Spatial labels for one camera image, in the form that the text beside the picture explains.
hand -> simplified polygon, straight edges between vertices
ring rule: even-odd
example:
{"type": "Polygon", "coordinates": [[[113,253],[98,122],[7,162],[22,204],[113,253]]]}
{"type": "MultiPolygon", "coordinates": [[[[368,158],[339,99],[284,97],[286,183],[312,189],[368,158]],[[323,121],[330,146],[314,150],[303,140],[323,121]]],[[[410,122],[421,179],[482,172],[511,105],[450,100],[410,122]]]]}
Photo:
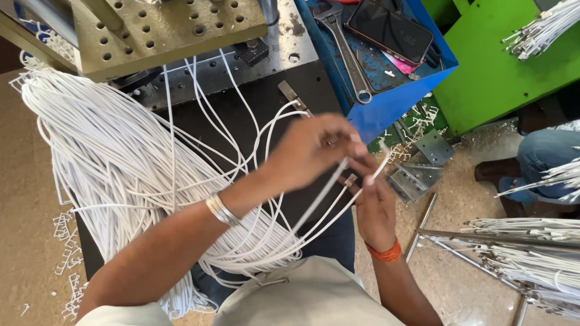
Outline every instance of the hand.
{"type": "Polygon", "coordinates": [[[294,120],[258,172],[274,183],[279,194],[306,187],[347,156],[365,154],[366,145],[343,116],[320,114],[294,120]]]}
{"type": "MultiPolygon", "coordinates": [[[[356,160],[349,159],[349,165],[364,177],[362,193],[355,201],[358,232],[374,250],[388,251],[394,246],[397,238],[395,194],[381,175],[376,179],[372,177],[372,174],[379,168],[379,164],[372,155],[367,154],[356,160]]],[[[344,177],[338,179],[341,184],[345,181],[344,177]]],[[[359,190],[356,184],[349,187],[353,195],[359,190]]]]}

silver bangle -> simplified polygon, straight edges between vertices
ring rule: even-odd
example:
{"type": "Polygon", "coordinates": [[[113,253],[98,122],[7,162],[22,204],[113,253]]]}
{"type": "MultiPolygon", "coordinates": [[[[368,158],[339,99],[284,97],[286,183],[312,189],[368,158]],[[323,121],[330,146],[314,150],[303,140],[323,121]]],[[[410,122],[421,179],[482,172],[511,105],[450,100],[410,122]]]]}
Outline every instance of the silver bangle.
{"type": "Polygon", "coordinates": [[[213,193],[209,198],[205,200],[205,204],[208,206],[212,214],[215,215],[222,223],[229,226],[236,226],[240,224],[240,219],[235,217],[229,209],[227,209],[222,200],[219,198],[218,193],[213,193]]]}

phone case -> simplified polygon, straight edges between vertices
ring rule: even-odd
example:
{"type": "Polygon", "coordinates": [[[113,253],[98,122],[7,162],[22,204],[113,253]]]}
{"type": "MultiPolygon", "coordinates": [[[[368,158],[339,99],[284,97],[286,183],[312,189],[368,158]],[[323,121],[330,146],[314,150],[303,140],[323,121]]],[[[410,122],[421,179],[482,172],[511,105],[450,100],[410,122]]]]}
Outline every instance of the phone case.
{"type": "Polygon", "coordinates": [[[429,42],[429,46],[428,46],[428,47],[425,49],[425,52],[423,53],[423,56],[421,56],[421,59],[419,60],[419,62],[413,62],[413,61],[411,61],[410,59],[408,59],[408,58],[406,58],[406,57],[404,57],[404,56],[400,55],[399,53],[397,53],[397,52],[395,52],[395,51],[393,51],[393,50],[391,50],[391,49],[387,48],[386,46],[384,46],[384,45],[380,44],[379,42],[376,42],[376,41],[375,41],[375,40],[373,40],[372,38],[370,38],[370,37],[367,37],[367,36],[366,36],[366,35],[364,35],[363,33],[360,33],[359,31],[357,31],[357,30],[355,30],[354,28],[352,28],[352,27],[350,26],[350,24],[349,24],[351,19],[352,19],[352,16],[350,16],[350,17],[349,17],[349,20],[348,20],[348,21],[345,23],[345,28],[346,28],[346,29],[348,29],[348,30],[349,30],[350,32],[352,32],[354,35],[356,35],[356,36],[358,36],[358,37],[360,37],[360,38],[364,39],[365,41],[367,41],[367,42],[369,42],[369,43],[373,44],[373,45],[374,45],[374,46],[376,46],[377,48],[379,48],[379,49],[381,49],[381,50],[385,51],[386,53],[388,53],[388,54],[390,54],[390,55],[394,56],[395,58],[397,58],[397,59],[399,59],[399,60],[403,61],[404,63],[408,64],[408,65],[409,65],[409,66],[411,66],[411,67],[416,67],[416,66],[420,65],[420,64],[421,64],[421,62],[423,62],[423,59],[425,58],[425,55],[427,55],[427,51],[429,50],[429,47],[431,46],[431,43],[433,42],[433,33],[431,33],[430,31],[428,31],[429,33],[431,33],[431,36],[432,36],[432,37],[431,37],[431,42],[429,42]]]}

adjustable wrench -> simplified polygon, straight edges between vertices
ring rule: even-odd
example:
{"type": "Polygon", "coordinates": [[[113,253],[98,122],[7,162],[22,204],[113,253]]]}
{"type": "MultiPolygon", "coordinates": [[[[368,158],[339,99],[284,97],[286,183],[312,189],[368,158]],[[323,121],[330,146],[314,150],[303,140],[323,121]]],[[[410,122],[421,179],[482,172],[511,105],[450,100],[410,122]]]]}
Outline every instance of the adjustable wrench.
{"type": "Polygon", "coordinates": [[[342,4],[336,1],[328,1],[328,3],[332,7],[315,15],[314,19],[326,26],[334,36],[342,60],[345,62],[346,71],[349,73],[350,82],[353,83],[354,94],[360,103],[367,104],[372,99],[371,90],[364,79],[363,71],[357,64],[349,44],[346,42],[345,35],[342,33],[342,22],[340,21],[342,4]]]}

speckled floor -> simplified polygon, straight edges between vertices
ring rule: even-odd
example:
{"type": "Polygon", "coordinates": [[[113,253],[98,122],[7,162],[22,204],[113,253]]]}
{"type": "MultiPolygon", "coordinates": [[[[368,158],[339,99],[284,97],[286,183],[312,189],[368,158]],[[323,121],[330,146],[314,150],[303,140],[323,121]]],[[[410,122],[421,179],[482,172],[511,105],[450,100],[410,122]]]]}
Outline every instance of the speckled floor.
{"type": "MultiPolygon", "coordinates": [[[[0,325],[72,325],[61,311],[70,300],[68,275],[83,266],[54,273],[64,251],[54,238],[52,218],[66,211],[57,201],[50,168],[50,150],[36,130],[36,117],[9,87],[16,73],[0,75],[0,325]],[[20,317],[24,304],[30,309],[20,317]]],[[[443,180],[433,189],[439,199],[426,228],[458,231],[473,218],[501,218],[499,200],[488,185],[473,180],[473,167],[484,160],[512,157],[521,137],[497,127],[470,134],[445,167],[443,180]]],[[[406,250],[429,196],[415,204],[397,203],[397,232],[406,250]]],[[[378,299],[369,254],[357,236],[355,269],[365,288],[378,299]]],[[[409,262],[411,271],[445,325],[507,326],[519,295],[469,266],[451,253],[418,248],[409,262]]],[[[189,313],[175,325],[210,325],[212,314],[189,313]]],[[[524,325],[577,325],[530,307],[524,325]]]]}

